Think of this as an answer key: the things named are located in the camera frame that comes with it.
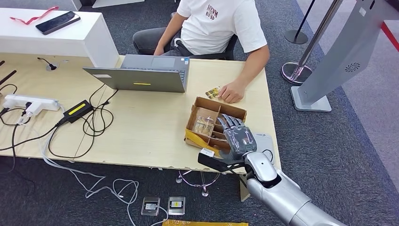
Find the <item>black phone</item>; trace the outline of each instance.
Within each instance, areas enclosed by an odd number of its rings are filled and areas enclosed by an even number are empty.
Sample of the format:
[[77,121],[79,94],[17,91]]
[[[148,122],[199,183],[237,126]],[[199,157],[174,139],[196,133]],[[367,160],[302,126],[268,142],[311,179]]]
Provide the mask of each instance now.
[[55,32],[67,25],[70,25],[76,21],[80,20],[80,16],[76,15],[74,12],[70,11],[60,16],[57,16],[51,20],[43,22],[36,25],[36,28],[44,35]]

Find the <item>yellow tape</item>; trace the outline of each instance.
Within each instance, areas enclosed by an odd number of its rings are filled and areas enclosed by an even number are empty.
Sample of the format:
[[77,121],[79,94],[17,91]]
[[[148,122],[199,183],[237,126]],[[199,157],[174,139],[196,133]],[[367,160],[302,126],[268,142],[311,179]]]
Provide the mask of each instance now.
[[197,134],[193,133],[192,131],[186,129],[186,136],[187,139],[191,140],[194,142],[196,145],[200,147],[204,147],[206,149],[209,149],[211,151],[214,151],[216,155],[219,156],[219,150],[209,146],[203,139],[201,139]]
[[213,223],[213,222],[167,220],[162,223],[162,226],[248,226],[248,223]]
[[83,108],[86,106],[86,104],[81,104],[79,107],[73,109],[71,112],[68,113],[68,115],[72,115],[73,113],[77,112],[79,109]]
[[143,86],[150,86],[151,83],[140,83],[140,82],[133,82],[133,85],[143,85]]

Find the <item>man's hand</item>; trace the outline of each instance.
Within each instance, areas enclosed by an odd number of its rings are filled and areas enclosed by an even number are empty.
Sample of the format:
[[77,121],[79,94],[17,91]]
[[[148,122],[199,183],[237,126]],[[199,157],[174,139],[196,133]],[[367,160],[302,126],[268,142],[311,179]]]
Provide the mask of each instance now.
[[161,56],[164,53],[165,51],[163,50],[163,47],[159,47],[158,45],[155,49],[154,56]]
[[244,84],[240,84],[238,81],[230,82],[222,87],[222,89],[219,91],[218,97],[229,104],[239,102],[242,98],[244,98],[245,87],[246,86]]

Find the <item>gray laptop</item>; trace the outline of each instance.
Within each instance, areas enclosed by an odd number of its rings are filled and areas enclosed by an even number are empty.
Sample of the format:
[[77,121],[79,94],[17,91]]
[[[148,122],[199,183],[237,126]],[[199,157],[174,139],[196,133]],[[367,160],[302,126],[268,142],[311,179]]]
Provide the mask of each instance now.
[[83,69],[112,89],[184,93],[188,57],[126,55],[120,68]]

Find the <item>laptop keyboard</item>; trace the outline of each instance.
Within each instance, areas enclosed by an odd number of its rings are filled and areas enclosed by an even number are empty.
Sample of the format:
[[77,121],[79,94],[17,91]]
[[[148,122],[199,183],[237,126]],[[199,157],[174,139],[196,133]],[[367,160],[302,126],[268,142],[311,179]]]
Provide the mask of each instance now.
[[135,69],[135,70],[144,70],[144,71],[165,71],[165,72],[179,72],[180,79],[182,82],[184,82],[184,74],[186,70],[176,70],[176,69],[151,69],[151,68],[138,68],[138,67],[132,67],[130,69]]

